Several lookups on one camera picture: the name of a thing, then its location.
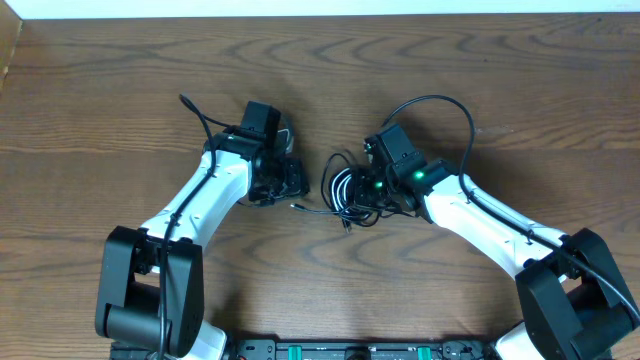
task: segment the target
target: white arm segment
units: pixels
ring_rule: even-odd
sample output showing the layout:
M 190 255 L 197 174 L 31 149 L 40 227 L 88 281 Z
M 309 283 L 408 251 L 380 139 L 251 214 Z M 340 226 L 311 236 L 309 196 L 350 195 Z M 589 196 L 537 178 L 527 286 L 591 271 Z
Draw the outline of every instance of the white arm segment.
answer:
M 202 178 L 207 176 L 209 167 L 211 167 L 211 153 L 207 151 L 202 154 L 195 174 L 178 195 L 158 215 L 145 221 L 140 227 L 147 229 L 148 235 L 162 239 L 171 214 Z M 231 206 L 249 191 L 251 163 L 238 154 L 217 150 L 214 175 L 215 177 L 209 179 L 186 206 L 173 229 L 170 240 L 188 238 L 194 244 L 202 246 L 204 251 Z
M 495 349 L 502 360 L 544 360 L 531 342 L 524 322 L 496 341 Z
M 533 230 L 543 239 L 562 245 L 559 237 L 564 232 L 532 221 L 505 204 L 480 190 L 465 175 L 465 185 L 475 198 L 503 217 L 518 224 L 522 229 Z M 551 250 L 504 225 L 477 205 L 467 202 L 457 176 L 451 175 L 433 187 L 433 192 L 424 197 L 427 212 L 433 222 L 462 236 L 485 255 L 495 261 L 512 278 L 522 271 L 528 259 L 539 260 Z

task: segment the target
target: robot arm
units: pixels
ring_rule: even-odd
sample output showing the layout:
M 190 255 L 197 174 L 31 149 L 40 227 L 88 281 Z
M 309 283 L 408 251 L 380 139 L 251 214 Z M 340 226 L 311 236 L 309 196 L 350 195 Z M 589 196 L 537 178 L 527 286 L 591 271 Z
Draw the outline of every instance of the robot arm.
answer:
M 203 321 L 203 250 L 243 196 L 248 195 L 252 207 L 263 207 L 309 191 L 301 162 L 287 156 L 293 131 L 278 131 L 281 117 L 266 104 L 249 102 L 239 127 L 229 127 L 216 134 L 212 144 L 205 143 L 195 174 L 158 215 L 139 229 L 113 230 L 102 261 L 95 323 L 99 335 L 150 353 L 159 348 L 160 289 L 136 277 L 156 272 L 164 234 L 171 217 L 177 216 L 166 262 L 166 353 L 193 360 L 219 359 L 226 336 Z M 213 169 L 211 151 L 215 151 Z M 182 211 L 176 210 L 185 199 L 189 200 Z
M 538 224 L 479 189 L 467 175 L 463 189 L 457 169 L 444 160 L 427 164 L 398 125 L 367 138 L 365 152 L 371 171 L 357 177 L 353 187 L 368 187 L 363 194 L 369 196 L 355 196 L 356 207 L 415 212 L 472 243 L 516 281 L 524 322 L 496 341 L 502 360 L 594 359 L 640 325 L 631 292 L 597 234 L 583 229 L 569 236 Z M 387 187 L 371 186 L 382 183 Z M 597 269 L 609 284 L 585 273 L 576 261 Z M 582 284 L 566 294 L 561 286 L 566 277 L 580 278 Z

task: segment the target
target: wood grain surface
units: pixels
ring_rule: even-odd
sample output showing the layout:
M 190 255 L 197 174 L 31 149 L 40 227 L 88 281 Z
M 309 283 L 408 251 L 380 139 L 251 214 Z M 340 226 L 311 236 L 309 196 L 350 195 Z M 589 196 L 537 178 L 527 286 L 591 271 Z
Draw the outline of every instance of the wood grain surface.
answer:
M 470 175 L 523 214 L 604 237 L 640 299 L 640 15 L 29 21 L 0 102 L 0 358 L 105 359 L 102 249 L 156 214 L 205 139 L 178 101 L 239 123 L 248 100 L 294 120 L 321 207 L 326 158 L 396 105 L 441 93 L 476 118 Z M 459 161 L 467 124 L 398 118 Z M 235 207 L 206 252 L 206 317 L 281 338 L 495 338 L 521 319 L 513 281 L 458 236 L 397 218 Z M 640 333 L 614 347 L 640 358 Z

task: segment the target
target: wooden table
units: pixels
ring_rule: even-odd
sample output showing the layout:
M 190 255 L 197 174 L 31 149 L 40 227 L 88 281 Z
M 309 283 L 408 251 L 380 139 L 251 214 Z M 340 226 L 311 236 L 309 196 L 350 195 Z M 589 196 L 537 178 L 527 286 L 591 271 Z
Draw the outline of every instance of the wooden table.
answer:
M 28 21 L 0 100 L 0 357 L 105 359 L 102 249 L 192 175 L 205 135 L 178 101 L 239 123 L 248 100 L 294 119 L 321 208 L 326 158 L 396 105 L 442 93 L 477 122 L 470 175 L 542 223 L 604 237 L 640 299 L 640 15 Z M 398 118 L 459 161 L 453 106 Z M 496 338 L 513 281 L 449 231 L 394 217 L 235 207 L 206 252 L 206 318 L 281 338 Z M 640 357 L 639 332 L 614 348 Z

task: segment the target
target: white wall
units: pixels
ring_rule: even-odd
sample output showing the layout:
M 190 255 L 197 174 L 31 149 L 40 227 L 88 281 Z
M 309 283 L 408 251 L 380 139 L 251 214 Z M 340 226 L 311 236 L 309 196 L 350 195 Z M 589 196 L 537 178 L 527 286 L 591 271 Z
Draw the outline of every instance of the white wall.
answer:
M 640 11 L 640 0 L 6 0 L 23 19 Z

